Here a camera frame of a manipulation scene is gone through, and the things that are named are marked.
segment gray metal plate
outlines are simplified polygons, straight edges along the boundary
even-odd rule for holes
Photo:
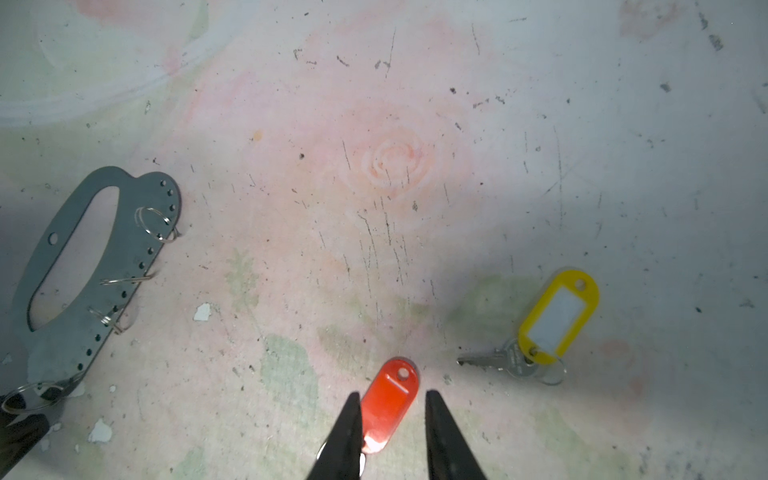
[[[100,190],[112,186],[120,189],[118,208],[99,264],[69,306],[33,332],[29,308],[35,291],[65,248],[91,200]],[[143,276],[163,246],[134,221],[134,214],[140,207],[156,208],[170,220],[170,225],[166,225],[159,215],[144,212],[147,228],[168,238],[181,212],[181,198],[174,179],[160,172],[133,178],[120,168],[103,167],[78,185],[48,225],[18,283],[11,304],[14,331],[29,353],[30,383],[61,383],[81,378],[104,345],[111,328],[89,313],[88,307],[113,316],[117,321],[139,284],[105,286],[99,283],[100,280]],[[58,235],[55,245],[48,242],[52,233]]]

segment key tag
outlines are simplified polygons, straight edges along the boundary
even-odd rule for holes
[[[538,379],[545,385],[559,385],[565,379],[563,355],[600,302],[595,281],[580,270],[564,270],[554,276],[518,330],[520,353],[539,366],[562,365],[561,378],[546,378],[541,369]]]
[[[381,452],[419,392],[419,373],[407,359],[394,358],[379,370],[360,400],[362,453]]]

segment metal key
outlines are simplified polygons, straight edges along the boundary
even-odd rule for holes
[[[523,379],[533,376],[538,371],[538,364],[527,359],[518,346],[517,339],[507,342],[502,348],[494,349],[485,355],[464,355],[457,360],[459,365],[465,363],[474,366],[491,367],[504,370],[515,378]]]

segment painted floor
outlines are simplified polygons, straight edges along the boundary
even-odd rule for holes
[[[427,389],[488,478],[768,471],[767,3],[40,0],[0,18],[4,316],[93,170],[162,171],[182,198],[131,328],[8,478],[304,478],[393,356],[422,390],[364,478],[427,478]],[[111,194],[35,322],[90,276]],[[561,386],[456,364],[567,266],[601,304]],[[3,328],[7,392],[26,353]]]

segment hole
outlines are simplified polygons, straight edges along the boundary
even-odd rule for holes
[[[91,200],[58,259],[32,295],[28,315],[32,331],[56,318],[88,283],[109,241],[119,193],[117,187],[106,187]]]

